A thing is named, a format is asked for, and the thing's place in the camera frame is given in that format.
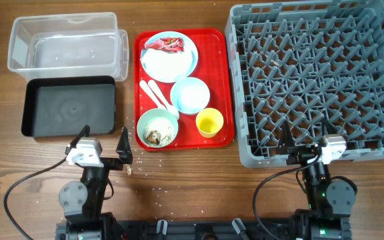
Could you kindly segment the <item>white plastic spoon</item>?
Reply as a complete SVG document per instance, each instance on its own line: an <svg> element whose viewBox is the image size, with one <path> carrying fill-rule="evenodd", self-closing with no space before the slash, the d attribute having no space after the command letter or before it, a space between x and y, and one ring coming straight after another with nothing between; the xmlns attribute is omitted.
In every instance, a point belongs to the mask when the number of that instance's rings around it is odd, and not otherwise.
<svg viewBox="0 0 384 240"><path fill-rule="evenodd" d="M164 94L162 93L162 91L160 90L156 82L154 80L149 80L148 86L151 88L154 94L156 94L156 96L161 100L161 102L164 104L168 112L170 112L172 115L175 116L177 120L179 120L180 118L179 111L166 100Z"/></svg>

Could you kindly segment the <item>white plastic fork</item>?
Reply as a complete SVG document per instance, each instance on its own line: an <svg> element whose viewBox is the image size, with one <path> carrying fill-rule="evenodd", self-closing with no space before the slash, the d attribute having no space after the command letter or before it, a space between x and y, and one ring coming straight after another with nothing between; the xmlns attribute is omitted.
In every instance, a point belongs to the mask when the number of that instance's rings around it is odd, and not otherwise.
<svg viewBox="0 0 384 240"><path fill-rule="evenodd" d="M148 95L148 97L156 104L158 109L167 110L167 108L158 100L157 96L151 90L150 86L144 81L140 80L139 82L140 88Z"/></svg>

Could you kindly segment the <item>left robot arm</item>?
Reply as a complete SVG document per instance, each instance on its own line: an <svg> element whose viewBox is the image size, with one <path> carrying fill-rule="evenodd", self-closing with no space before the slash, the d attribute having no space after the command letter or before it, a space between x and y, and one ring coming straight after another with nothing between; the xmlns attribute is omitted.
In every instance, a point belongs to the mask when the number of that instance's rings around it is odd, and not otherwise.
<svg viewBox="0 0 384 240"><path fill-rule="evenodd" d="M80 180L67 183L59 192L66 224L57 226L55 238L126 239L127 232L113 214L102 213L101 210L107 199L106 187L112 185L109 172L121 171L133 162L128 130L122 129L115 150L118 157L102 157L99 140L89 135L90 126L86 125L65 150L68 164L80 166L83 173Z"/></svg>

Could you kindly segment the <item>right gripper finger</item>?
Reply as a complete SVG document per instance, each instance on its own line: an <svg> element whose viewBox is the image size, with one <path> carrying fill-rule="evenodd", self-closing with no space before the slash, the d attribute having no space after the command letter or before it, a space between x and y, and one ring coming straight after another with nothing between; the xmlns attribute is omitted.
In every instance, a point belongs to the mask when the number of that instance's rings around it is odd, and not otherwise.
<svg viewBox="0 0 384 240"><path fill-rule="evenodd" d="M276 153L280 155L289 155L294 151L295 141L288 126L288 122L284 121L281 125L281 138L278 142Z"/></svg>
<svg viewBox="0 0 384 240"><path fill-rule="evenodd" d="M322 118L321 120L321 134L322 136L337 134L336 128L334 128L326 118Z"/></svg>

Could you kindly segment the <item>yellow cup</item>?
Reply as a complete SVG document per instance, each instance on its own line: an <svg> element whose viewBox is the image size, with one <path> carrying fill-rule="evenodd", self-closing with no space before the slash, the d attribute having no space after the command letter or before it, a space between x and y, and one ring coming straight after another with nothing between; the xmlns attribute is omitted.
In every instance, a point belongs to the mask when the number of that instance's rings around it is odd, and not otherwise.
<svg viewBox="0 0 384 240"><path fill-rule="evenodd" d="M203 137L212 138L223 127L224 117L219 110L206 108L197 114L195 124Z"/></svg>

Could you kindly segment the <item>green bowl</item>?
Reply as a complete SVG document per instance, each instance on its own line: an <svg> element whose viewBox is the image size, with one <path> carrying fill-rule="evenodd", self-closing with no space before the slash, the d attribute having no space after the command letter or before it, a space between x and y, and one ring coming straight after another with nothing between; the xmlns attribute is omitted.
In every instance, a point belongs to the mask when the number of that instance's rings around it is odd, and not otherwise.
<svg viewBox="0 0 384 240"><path fill-rule="evenodd" d="M156 118L156 117L164 117L164 118L167 118L168 120L170 120L170 122L173 124L173 126L175 128L175 138L178 134L178 130L179 130L178 120L175 118L174 115L172 115L170 112L168 112L168 110L163 110L163 109L148 110L144 114L142 114L142 116L140 116L140 118L137 122L137 126L136 126L137 136L138 136L140 142L142 142L146 147L151 147L151 146L148 145L143 138L143 134L145 132L145 127L148 124L148 122L150 122L150 120L152 120L153 118Z"/></svg>

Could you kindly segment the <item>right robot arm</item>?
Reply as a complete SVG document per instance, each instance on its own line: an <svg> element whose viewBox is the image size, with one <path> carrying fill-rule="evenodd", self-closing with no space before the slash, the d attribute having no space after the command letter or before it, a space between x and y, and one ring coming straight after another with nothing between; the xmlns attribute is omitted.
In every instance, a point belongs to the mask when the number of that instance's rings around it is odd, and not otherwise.
<svg viewBox="0 0 384 240"><path fill-rule="evenodd" d="M298 209L289 220L290 239L352 238L349 218L357 186L344 176L331 176L328 164L342 156L346 140L328 120L321 120L322 139L310 146L297 146L287 122L281 125L277 152L286 154L288 165L300 165L309 208Z"/></svg>

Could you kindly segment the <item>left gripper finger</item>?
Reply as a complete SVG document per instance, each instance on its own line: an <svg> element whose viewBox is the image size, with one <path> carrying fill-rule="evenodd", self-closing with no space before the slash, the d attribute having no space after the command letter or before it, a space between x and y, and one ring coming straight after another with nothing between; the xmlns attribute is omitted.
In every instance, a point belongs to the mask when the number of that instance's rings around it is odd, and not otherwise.
<svg viewBox="0 0 384 240"><path fill-rule="evenodd" d="M126 127L122 128L119 142L116 147L116 153L120 159L132 159L132 151L129 143L129 132Z"/></svg>
<svg viewBox="0 0 384 240"><path fill-rule="evenodd" d="M90 135L90 126L85 125L84 128L79 132L79 134L66 146L65 154L69 154L69 152L76 148L76 145L80 141L82 137L89 137Z"/></svg>

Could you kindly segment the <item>white paper napkin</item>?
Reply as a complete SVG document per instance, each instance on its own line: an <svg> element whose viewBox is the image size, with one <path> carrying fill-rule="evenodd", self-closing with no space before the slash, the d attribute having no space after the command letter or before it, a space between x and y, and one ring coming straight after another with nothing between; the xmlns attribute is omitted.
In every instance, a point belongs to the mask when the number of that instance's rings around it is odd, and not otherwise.
<svg viewBox="0 0 384 240"><path fill-rule="evenodd" d="M186 76L193 62L191 51L168 53L148 49L141 58L145 71L154 80L170 82L179 76Z"/></svg>

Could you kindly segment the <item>red snack wrapper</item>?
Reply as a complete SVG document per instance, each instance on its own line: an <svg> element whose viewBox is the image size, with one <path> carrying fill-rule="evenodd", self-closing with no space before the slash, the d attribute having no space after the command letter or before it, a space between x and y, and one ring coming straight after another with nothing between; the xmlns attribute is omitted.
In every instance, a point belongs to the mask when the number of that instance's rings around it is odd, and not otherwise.
<svg viewBox="0 0 384 240"><path fill-rule="evenodd" d="M151 43L146 43L145 48L168 53L178 53L184 51L184 42L181 37L162 37Z"/></svg>

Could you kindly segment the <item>light blue bowl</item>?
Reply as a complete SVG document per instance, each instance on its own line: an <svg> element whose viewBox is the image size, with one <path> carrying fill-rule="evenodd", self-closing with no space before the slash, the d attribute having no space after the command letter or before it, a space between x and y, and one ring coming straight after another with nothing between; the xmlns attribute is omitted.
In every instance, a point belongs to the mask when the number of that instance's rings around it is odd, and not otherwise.
<svg viewBox="0 0 384 240"><path fill-rule="evenodd" d="M195 77L186 77L176 82L170 91L172 105L186 115L198 114L206 108L210 96L207 84Z"/></svg>

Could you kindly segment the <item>light blue plate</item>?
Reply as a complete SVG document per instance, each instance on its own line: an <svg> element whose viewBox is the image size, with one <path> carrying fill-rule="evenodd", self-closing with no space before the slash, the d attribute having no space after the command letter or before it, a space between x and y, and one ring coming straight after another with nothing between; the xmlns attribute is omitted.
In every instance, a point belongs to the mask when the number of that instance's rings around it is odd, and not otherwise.
<svg viewBox="0 0 384 240"><path fill-rule="evenodd" d="M139 56L144 72L162 83L190 76L199 60L196 44L177 31L163 31L142 40Z"/></svg>

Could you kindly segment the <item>rice and food scraps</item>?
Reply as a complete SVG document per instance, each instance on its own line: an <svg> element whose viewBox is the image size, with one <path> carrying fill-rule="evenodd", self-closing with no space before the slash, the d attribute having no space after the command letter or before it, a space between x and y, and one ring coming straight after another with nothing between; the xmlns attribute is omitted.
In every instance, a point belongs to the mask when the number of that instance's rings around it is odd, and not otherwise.
<svg viewBox="0 0 384 240"><path fill-rule="evenodd" d="M146 125L143 138L151 147L164 147L174 140L175 128L167 118L156 117Z"/></svg>

